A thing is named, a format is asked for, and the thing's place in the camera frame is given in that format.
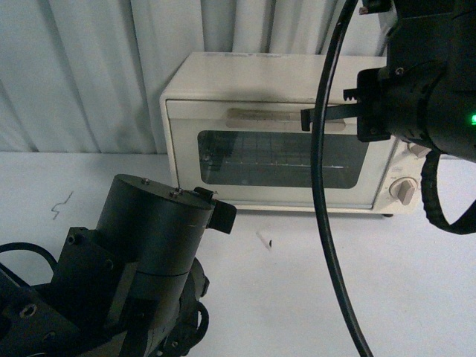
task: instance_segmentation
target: white curtain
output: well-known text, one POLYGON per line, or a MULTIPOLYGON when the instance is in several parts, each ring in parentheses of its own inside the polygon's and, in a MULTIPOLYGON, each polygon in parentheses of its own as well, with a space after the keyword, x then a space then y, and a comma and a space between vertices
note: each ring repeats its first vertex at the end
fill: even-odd
MULTIPOLYGON (((0 151, 163 153, 158 99, 190 52, 325 53, 343 3, 2 0, 0 151)), ((382 46, 355 15, 343 54, 382 46)))

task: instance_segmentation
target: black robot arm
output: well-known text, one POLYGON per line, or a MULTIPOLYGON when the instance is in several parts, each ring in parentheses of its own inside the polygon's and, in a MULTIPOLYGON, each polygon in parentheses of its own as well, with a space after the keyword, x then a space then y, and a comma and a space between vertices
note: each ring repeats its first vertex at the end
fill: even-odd
POLYGON ((235 214, 200 187, 116 176, 97 228, 68 232, 50 283, 0 264, 0 356, 185 356, 208 327, 196 250, 235 214))

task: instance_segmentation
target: wire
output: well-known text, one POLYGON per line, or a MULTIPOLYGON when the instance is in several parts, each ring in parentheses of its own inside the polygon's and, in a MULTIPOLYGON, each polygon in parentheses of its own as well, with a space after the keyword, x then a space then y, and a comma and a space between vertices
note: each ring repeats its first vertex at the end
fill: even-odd
POLYGON ((58 265, 58 262, 49 251, 33 243, 16 242, 0 245, 0 253, 6 251, 32 251, 33 253, 37 253, 46 259, 53 272, 58 265))
POLYGON ((334 77, 335 68, 339 54, 341 52, 342 42, 345 33, 352 18, 353 11, 357 5, 357 0, 346 0, 341 14, 339 15, 337 25, 334 28, 332 38, 327 51, 324 69, 319 82, 318 95, 315 101, 315 116, 312 125, 312 147, 311 147, 311 178, 312 178, 312 198, 314 199, 314 208, 316 219, 318 221, 319 234, 321 236, 322 248, 326 257, 327 268, 334 286, 335 295, 341 307, 342 315, 347 324, 349 333, 360 356, 373 356, 364 334, 358 325, 356 314, 353 311, 352 304, 347 294, 342 277, 341 267, 335 252, 335 246, 332 239, 332 233, 327 215, 326 198, 324 195, 324 183, 322 176, 322 158, 324 151, 324 122, 326 119, 326 109, 329 102, 329 94, 334 77))

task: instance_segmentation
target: white tabletop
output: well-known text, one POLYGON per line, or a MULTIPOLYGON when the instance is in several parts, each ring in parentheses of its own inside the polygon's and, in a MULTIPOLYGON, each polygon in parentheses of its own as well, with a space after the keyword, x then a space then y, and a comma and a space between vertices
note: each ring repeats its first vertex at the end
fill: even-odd
MULTIPOLYGON (((69 227, 95 228, 117 173, 170 183, 163 155, 0 153, 0 243, 34 242, 58 258, 69 227)), ((472 163, 440 165, 450 220, 476 199, 475 176, 472 163)), ((421 205, 411 215, 330 222, 375 356, 476 356, 476 234, 437 230, 421 205)), ((239 212, 230 236, 205 233, 197 257, 211 281, 202 299, 210 327, 190 357, 358 355, 312 214, 239 212)), ((30 284, 51 279, 33 253, 7 252, 0 261, 30 284)))

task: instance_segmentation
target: toaster oven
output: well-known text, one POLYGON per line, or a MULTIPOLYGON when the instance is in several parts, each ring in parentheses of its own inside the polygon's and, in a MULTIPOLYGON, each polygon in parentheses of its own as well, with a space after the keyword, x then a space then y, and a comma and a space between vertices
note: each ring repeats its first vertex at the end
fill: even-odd
MULTIPOLYGON (((300 111, 314 106, 324 56, 193 53, 160 98, 173 183, 202 186, 255 210, 313 210, 311 135, 300 111)), ((329 104, 381 57, 343 57, 329 104)), ((425 150, 395 138, 362 143, 356 118, 326 122, 324 186, 330 212, 413 210, 425 150)))

